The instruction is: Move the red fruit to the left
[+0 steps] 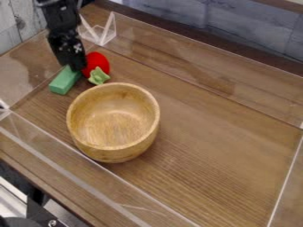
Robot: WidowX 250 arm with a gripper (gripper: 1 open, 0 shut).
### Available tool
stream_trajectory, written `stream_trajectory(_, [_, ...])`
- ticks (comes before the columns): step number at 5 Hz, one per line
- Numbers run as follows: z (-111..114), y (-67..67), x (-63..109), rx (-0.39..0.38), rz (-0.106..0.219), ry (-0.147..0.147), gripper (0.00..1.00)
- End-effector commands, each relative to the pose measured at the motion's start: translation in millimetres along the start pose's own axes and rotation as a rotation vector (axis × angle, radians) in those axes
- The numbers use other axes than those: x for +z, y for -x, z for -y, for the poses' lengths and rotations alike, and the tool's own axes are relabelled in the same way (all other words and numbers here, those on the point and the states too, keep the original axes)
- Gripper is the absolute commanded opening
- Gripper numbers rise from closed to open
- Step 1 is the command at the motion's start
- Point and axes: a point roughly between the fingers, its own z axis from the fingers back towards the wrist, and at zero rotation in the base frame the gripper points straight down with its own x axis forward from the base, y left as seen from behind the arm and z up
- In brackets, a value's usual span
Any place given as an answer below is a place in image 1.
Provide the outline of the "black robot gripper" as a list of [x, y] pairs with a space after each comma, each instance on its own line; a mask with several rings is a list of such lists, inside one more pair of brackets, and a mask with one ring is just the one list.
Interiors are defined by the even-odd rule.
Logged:
[[61, 66], [69, 65], [73, 71], [81, 70], [86, 66], [86, 57], [77, 30], [50, 30], [46, 40], [57, 55], [58, 64]]

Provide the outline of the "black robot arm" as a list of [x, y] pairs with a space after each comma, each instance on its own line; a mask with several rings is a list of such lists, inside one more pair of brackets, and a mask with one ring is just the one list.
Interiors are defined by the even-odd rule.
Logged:
[[80, 15], [74, 0], [36, 0], [46, 21], [46, 41], [61, 66], [80, 71], [86, 66], [85, 48], [78, 38]]

